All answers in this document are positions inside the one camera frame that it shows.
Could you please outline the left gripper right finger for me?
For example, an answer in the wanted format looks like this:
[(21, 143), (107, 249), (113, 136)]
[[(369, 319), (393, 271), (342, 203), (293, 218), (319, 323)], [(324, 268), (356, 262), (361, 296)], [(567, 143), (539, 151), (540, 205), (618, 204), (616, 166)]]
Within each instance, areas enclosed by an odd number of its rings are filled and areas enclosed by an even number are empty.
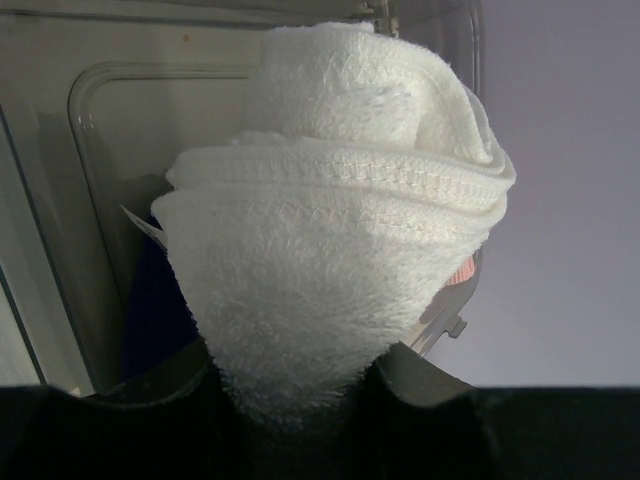
[(636, 479), (636, 387), (473, 387), (398, 344), (358, 396), (354, 479)]

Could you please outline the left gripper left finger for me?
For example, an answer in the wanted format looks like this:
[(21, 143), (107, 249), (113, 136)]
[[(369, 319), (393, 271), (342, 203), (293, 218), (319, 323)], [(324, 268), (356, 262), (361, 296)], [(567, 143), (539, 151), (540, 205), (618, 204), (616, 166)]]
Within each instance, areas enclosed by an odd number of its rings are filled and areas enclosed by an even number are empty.
[(4, 479), (247, 479), (237, 417), (202, 341), (106, 395), (1, 390)]

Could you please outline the white towel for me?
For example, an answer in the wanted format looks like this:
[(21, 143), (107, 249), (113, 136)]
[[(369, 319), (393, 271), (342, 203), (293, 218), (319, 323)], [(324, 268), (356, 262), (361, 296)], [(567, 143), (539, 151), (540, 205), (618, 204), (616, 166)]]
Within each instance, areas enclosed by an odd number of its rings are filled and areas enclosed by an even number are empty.
[(263, 38), (242, 130), (181, 153), (152, 204), (239, 408), (334, 406), (504, 216), (514, 167), (430, 50), (367, 24)]

